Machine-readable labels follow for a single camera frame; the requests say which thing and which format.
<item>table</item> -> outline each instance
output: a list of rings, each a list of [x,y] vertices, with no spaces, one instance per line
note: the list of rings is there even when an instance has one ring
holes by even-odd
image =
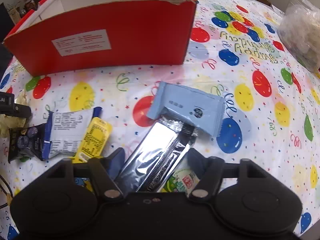
[[[147,133],[144,118],[158,81],[182,84],[223,96],[226,113],[219,138],[200,134],[194,147],[204,156],[239,163],[250,158],[293,190],[303,203],[295,233],[319,219],[320,76],[308,72],[281,44],[281,17],[253,0],[199,0],[183,65],[105,67],[42,76],[33,97],[30,125],[46,122],[48,111],[103,107],[113,126],[107,156],[123,147],[128,157]],[[17,94],[32,77],[14,58],[0,82],[1,91]],[[0,173],[15,194],[63,158],[32,158],[7,163],[8,140],[0,141]],[[223,187],[234,184],[226,179]],[[0,201],[5,202],[3,194]],[[0,210],[0,234],[16,231],[9,208]]]

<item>silver foil wrapper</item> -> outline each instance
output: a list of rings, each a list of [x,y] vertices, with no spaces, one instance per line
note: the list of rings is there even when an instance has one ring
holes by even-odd
[[[136,191],[157,191],[189,150],[194,127],[161,118],[126,161],[115,179],[127,195]]]

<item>yellow packet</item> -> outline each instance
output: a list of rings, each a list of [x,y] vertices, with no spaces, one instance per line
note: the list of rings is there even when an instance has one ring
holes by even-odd
[[[86,131],[72,163],[86,163],[90,158],[100,156],[112,131],[112,125],[94,117]]]

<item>red cardboard box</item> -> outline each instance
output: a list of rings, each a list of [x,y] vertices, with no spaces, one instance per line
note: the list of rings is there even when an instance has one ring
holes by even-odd
[[[196,0],[42,0],[4,40],[33,76],[117,65],[179,65]]]

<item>metal screw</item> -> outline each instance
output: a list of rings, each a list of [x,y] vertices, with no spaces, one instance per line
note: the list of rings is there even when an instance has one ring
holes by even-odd
[[[109,189],[105,191],[104,195],[108,198],[117,198],[121,195],[121,193],[118,190]]]
[[[193,196],[203,198],[208,195],[208,192],[204,189],[196,189],[192,192]]]

